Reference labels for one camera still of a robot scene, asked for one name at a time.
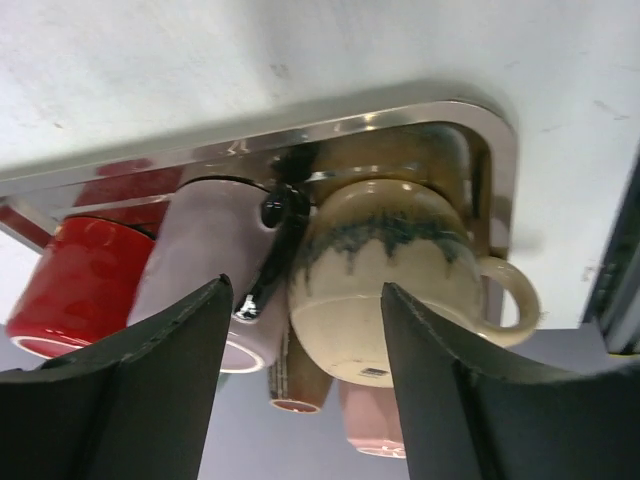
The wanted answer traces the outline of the cream mug with blue drips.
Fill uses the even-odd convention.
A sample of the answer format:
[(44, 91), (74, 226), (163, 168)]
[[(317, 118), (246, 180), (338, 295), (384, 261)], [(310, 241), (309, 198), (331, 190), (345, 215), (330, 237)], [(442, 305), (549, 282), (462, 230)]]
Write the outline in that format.
[(381, 311), (386, 283), (501, 347), (523, 342), (540, 321), (528, 278), (505, 260), (477, 256), (444, 197), (399, 179), (353, 183), (317, 210), (288, 287), (295, 334), (330, 376), (392, 387)]

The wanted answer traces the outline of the red mug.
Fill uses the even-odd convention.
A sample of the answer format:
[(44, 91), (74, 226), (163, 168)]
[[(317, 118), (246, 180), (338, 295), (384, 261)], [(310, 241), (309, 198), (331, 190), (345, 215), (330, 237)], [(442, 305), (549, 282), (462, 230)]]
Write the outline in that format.
[(66, 218), (9, 315), (7, 337), (50, 359), (123, 329), (153, 247), (153, 237), (134, 227)]

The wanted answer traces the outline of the lavender mug with black handle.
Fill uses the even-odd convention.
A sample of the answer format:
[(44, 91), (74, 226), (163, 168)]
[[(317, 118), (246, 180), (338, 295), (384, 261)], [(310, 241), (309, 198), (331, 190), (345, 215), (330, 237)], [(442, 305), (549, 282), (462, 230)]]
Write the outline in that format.
[(309, 222), (309, 199), (239, 177), (205, 177), (172, 196), (127, 322), (159, 313), (221, 274), (233, 301), (220, 370), (253, 373), (279, 356), (289, 321), (286, 277)]

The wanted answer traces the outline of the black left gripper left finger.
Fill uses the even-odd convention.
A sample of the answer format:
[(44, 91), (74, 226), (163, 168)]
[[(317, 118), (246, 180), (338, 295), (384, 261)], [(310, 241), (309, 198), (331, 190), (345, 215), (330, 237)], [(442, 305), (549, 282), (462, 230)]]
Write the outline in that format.
[(232, 306), (219, 277), (92, 345), (4, 371), (2, 477), (196, 478)]

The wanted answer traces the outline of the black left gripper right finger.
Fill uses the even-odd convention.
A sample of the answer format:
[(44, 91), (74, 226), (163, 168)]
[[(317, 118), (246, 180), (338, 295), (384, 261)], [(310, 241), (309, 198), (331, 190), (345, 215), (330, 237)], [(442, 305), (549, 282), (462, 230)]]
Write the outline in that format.
[(380, 300), (413, 479), (635, 479), (639, 367), (581, 375), (438, 315), (394, 283)]

